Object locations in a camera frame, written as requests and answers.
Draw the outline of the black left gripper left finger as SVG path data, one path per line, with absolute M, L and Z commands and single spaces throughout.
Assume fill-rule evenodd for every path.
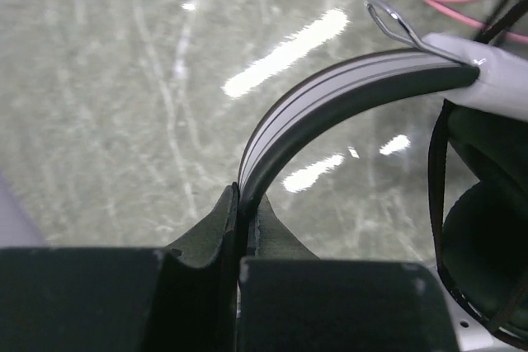
M 232 351 L 238 190 L 165 247 L 4 247 L 4 351 Z

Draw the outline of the white and black headphones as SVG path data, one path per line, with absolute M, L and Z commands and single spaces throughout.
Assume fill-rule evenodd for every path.
M 435 270 L 478 335 L 527 347 L 527 63 L 492 45 L 515 5 L 477 41 L 403 24 L 402 49 L 316 73 L 261 119 L 238 172 L 238 212 L 252 220 L 286 163 L 334 125 L 415 96 L 444 97 L 432 131 L 427 192 Z

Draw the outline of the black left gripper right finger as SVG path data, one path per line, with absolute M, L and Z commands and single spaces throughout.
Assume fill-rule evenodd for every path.
M 241 262 L 241 351 L 457 351 L 446 301 L 418 263 L 322 260 L 257 211 L 256 254 Z

